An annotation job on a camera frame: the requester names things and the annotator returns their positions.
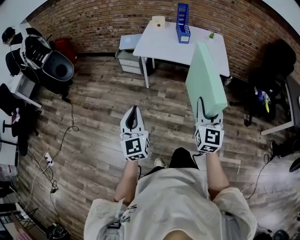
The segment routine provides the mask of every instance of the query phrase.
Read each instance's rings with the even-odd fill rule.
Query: chair wheel
[[[249,120],[244,120],[244,124],[245,124],[246,127],[249,127],[251,125]]]

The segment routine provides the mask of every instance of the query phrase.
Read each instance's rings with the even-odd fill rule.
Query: person
[[[27,34],[33,34],[42,37],[42,34],[34,28],[26,28],[25,31]],[[18,75],[20,72],[22,72],[31,81],[39,83],[48,90],[56,94],[60,94],[63,97],[68,96],[68,88],[72,84],[72,80],[65,82],[57,81],[56,79],[44,73],[41,68],[32,69],[24,64],[20,56],[21,44],[23,42],[23,36],[21,33],[16,34],[15,29],[9,27],[3,32],[2,41],[3,44],[9,46],[10,51],[6,54],[5,60],[11,76]]]
[[[127,161],[115,202],[92,203],[85,240],[253,239],[257,221],[216,153],[206,154],[207,182],[184,148],[175,150],[169,168],[159,158],[154,165],[137,182],[138,161]]]
[[[0,181],[0,198],[6,197],[8,194],[15,193],[14,186],[9,181]]]

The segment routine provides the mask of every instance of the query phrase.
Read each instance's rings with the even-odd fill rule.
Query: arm
[[[213,200],[219,192],[229,187],[229,181],[223,171],[220,159],[216,153],[206,154],[206,168],[208,189],[211,200]]]
[[[135,198],[135,189],[137,182],[137,165],[138,161],[126,162],[121,180],[114,194],[114,200],[116,202],[125,198],[124,204],[128,206]]]

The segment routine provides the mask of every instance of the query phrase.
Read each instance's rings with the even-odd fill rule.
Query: desk leg
[[[290,128],[292,126],[294,126],[294,122],[290,121],[290,122],[287,122],[287,123],[282,124],[280,126],[272,127],[268,130],[264,130],[264,131],[261,132],[261,135],[267,135],[267,134],[270,134],[270,133],[275,133],[275,132],[281,131],[283,129]]]
[[[146,68],[145,57],[141,57],[141,58],[142,58],[142,67],[143,67],[143,70],[144,70],[144,76],[145,76],[146,88],[149,88],[148,75],[147,75],[147,68]]]
[[[40,105],[40,104],[38,104],[38,103],[32,101],[30,98],[24,96],[22,93],[16,92],[15,94],[16,94],[18,97],[20,97],[20,98],[22,98],[23,100],[25,100],[27,103],[29,103],[29,104],[31,104],[31,105],[34,105],[35,107],[37,107],[37,108],[39,108],[39,109],[42,108],[42,105]]]

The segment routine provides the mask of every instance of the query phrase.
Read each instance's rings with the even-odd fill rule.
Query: white t-shirt
[[[125,211],[121,203],[95,200],[84,239],[162,240],[174,230],[194,240],[253,239],[256,219],[237,188],[223,190],[213,201],[208,197],[202,171],[159,170],[138,181],[135,199]],[[108,228],[117,222],[119,229]]]

